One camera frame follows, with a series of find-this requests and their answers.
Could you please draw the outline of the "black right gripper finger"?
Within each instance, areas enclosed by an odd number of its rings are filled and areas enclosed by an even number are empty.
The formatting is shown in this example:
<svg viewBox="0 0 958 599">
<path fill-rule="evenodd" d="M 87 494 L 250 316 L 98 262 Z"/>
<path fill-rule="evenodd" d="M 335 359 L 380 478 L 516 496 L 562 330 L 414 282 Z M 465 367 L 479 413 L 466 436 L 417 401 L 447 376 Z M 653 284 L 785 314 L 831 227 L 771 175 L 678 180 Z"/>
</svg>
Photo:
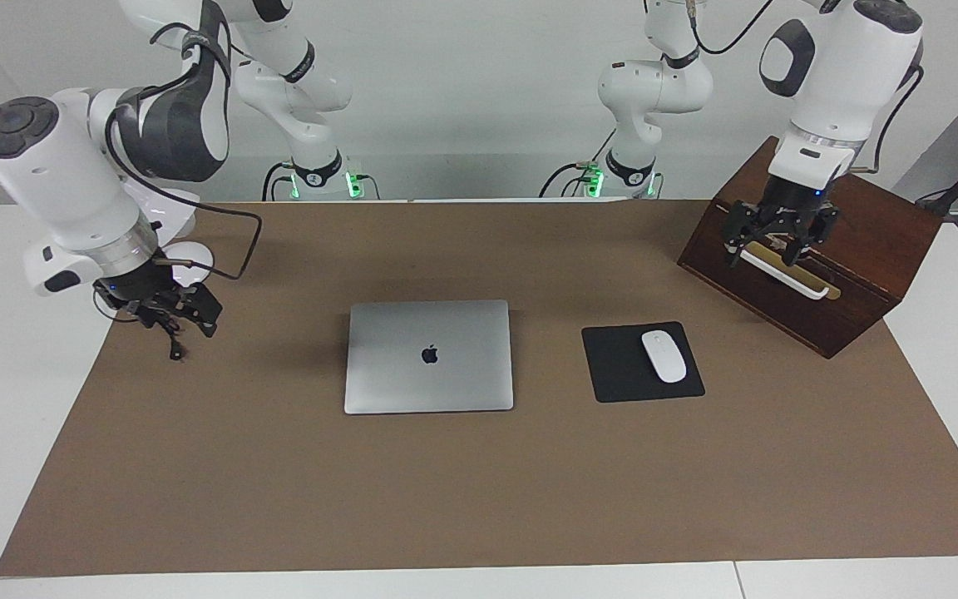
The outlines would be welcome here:
<svg viewBox="0 0 958 599">
<path fill-rule="evenodd" d="M 128 314 L 129 317 L 137 319 L 145 329 L 153 329 L 159 326 L 167 334 L 178 334 L 181 326 L 178 319 L 170 312 L 163 309 L 149 306 L 123 307 L 118 311 L 119 315 Z"/>
<path fill-rule="evenodd" d="M 186 288 L 186 318 L 196 324 L 206 338 L 212 338 L 217 330 L 217 319 L 223 305 L 205 285 Z"/>
</svg>

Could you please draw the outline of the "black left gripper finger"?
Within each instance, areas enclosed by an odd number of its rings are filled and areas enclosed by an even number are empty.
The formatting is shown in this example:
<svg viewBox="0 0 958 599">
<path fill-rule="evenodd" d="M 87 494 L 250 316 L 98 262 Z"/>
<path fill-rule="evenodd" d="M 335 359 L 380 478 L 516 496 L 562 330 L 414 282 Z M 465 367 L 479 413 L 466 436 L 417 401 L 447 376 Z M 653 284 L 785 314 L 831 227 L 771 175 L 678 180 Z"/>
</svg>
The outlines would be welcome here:
<svg viewBox="0 0 958 599">
<path fill-rule="evenodd" d="M 790 241 L 787 243 L 787 266 L 794 266 L 811 246 L 824 244 L 839 219 L 838 208 L 822 208 L 814 215 L 799 212 L 788 235 Z"/>
<path fill-rule="evenodd" d="M 734 204 L 723 222 L 723 245 L 726 247 L 726 265 L 735 268 L 741 261 L 746 246 L 755 240 L 759 207 L 754 204 Z"/>
</svg>

